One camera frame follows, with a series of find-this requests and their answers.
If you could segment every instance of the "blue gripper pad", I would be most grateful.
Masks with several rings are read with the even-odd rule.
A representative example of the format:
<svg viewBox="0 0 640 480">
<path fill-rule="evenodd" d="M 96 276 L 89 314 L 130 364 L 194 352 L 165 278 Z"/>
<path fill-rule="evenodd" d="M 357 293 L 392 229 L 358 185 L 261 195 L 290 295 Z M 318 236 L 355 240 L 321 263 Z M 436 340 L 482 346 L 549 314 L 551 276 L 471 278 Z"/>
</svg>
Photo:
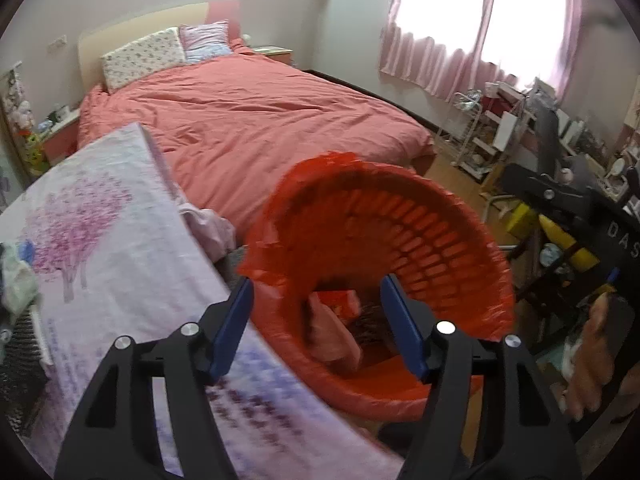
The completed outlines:
<svg viewBox="0 0 640 480">
<path fill-rule="evenodd" d="M 425 341 L 409 313 L 407 303 L 412 300 L 407 300 L 398 279 L 391 274 L 382 278 L 380 300 L 404 365 L 418 380 L 422 380 L 428 375 L 429 367 L 425 361 Z"/>
<path fill-rule="evenodd" d="M 235 299 L 230 298 L 229 301 L 233 303 L 212 343 L 213 362 L 209 374 L 215 381 L 229 373 L 240 338 L 254 307 L 254 284 L 251 280 L 244 280 L 235 294 Z"/>
</svg>

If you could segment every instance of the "laundry basket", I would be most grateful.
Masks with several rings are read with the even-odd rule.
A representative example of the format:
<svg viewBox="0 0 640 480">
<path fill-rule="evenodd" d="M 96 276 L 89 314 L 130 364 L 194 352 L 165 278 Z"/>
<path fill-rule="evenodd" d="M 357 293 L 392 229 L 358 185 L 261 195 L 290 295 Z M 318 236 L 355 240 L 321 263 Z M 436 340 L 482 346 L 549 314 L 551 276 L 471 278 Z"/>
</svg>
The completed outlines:
<svg viewBox="0 0 640 480">
<path fill-rule="evenodd" d="M 305 343 L 303 304 L 314 290 L 354 289 L 379 298 L 394 272 L 409 297 L 471 336 L 511 329 L 511 273 L 468 206 L 397 166 L 330 153 L 281 181 L 248 235 L 239 272 L 254 280 L 252 320 L 290 368 L 329 405 L 368 420 L 417 420 L 429 391 L 400 356 L 344 377 Z M 472 389 L 479 387 L 478 382 Z"/>
</svg>

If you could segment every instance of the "baseboard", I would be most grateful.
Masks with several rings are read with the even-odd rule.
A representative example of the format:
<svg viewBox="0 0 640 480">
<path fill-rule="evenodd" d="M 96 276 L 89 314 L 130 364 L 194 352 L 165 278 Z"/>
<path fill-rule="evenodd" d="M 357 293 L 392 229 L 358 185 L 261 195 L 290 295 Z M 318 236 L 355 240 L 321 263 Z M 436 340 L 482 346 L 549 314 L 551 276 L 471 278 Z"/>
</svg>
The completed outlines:
<svg viewBox="0 0 640 480">
<path fill-rule="evenodd" d="M 356 92 L 360 92 L 361 94 L 367 95 L 369 97 L 374 97 L 376 99 L 380 99 L 381 101 L 384 101 L 385 103 L 388 103 L 392 106 L 395 106 L 398 110 L 404 112 L 405 114 L 407 114 L 409 117 L 411 117 L 414 121 L 416 121 L 418 124 L 421 124 L 422 126 L 424 126 L 425 128 L 427 128 L 428 130 L 431 130 L 432 132 L 437 132 L 438 131 L 438 126 L 436 126 L 436 124 L 433 124 L 431 121 L 428 121 L 427 119 L 425 119 L 424 117 L 415 114 L 414 112 L 412 112 L 411 110 L 408 110 L 407 108 L 389 100 L 389 99 L 385 99 L 384 97 L 380 97 L 377 94 L 374 94 L 373 92 L 370 92 L 367 89 L 361 88 L 359 86 L 356 85 L 352 85 L 351 83 L 347 82 L 347 81 L 343 81 L 342 79 L 338 79 L 337 77 L 333 77 L 331 75 L 327 75 L 324 74 L 322 72 L 318 72 L 317 70 L 303 70 L 303 72 L 307 72 L 308 74 L 312 74 L 315 75 L 317 77 L 320 77 L 322 79 L 325 79 L 327 81 L 330 81 L 331 83 L 336 83 L 338 85 L 342 85 L 342 86 L 346 86 L 347 88 L 351 88 L 353 90 L 355 90 Z"/>
</svg>

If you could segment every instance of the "pillow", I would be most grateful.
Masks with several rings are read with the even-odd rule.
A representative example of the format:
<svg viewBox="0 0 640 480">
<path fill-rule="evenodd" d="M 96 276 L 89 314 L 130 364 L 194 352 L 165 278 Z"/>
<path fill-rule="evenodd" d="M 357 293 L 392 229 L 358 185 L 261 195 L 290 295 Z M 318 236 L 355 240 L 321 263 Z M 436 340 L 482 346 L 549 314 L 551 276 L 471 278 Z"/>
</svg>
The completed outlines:
<svg viewBox="0 0 640 480">
<path fill-rule="evenodd" d="M 229 22 L 209 23 L 197 27 L 180 27 L 180 40 L 187 63 L 198 63 L 218 56 L 233 54 L 229 47 Z"/>
<path fill-rule="evenodd" d="M 186 63 L 177 27 L 127 43 L 101 59 L 110 94 L 147 75 Z"/>
</svg>

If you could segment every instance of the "headboard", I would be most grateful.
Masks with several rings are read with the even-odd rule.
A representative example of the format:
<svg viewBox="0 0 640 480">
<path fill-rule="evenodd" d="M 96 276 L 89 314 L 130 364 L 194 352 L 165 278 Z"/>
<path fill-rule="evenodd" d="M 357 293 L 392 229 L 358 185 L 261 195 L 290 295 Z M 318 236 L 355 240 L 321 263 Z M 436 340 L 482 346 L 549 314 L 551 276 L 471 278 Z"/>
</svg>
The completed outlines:
<svg viewBox="0 0 640 480">
<path fill-rule="evenodd" d="M 104 83 L 100 56 L 130 41 L 158 30 L 178 25 L 202 25 L 229 20 L 229 40 L 240 37 L 238 2 L 220 0 L 158 10 L 110 25 L 100 30 L 83 32 L 78 40 L 78 61 L 84 90 Z"/>
</svg>

